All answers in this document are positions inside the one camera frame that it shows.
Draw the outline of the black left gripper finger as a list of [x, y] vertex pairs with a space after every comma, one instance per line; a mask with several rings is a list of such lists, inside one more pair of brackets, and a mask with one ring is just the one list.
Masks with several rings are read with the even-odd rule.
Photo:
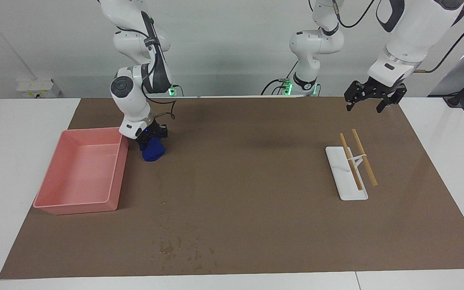
[[377, 113], [381, 113], [389, 105], [398, 104], [403, 99], [406, 92], [406, 86], [398, 86], [389, 97], [385, 96], [382, 98], [381, 102], [376, 107]]
[[350, 112], [356, 103], [363, 101], [363, 85], [359, 81], [352, 81], [344, 92], [344, 99], [347, 103], [346, 110]]

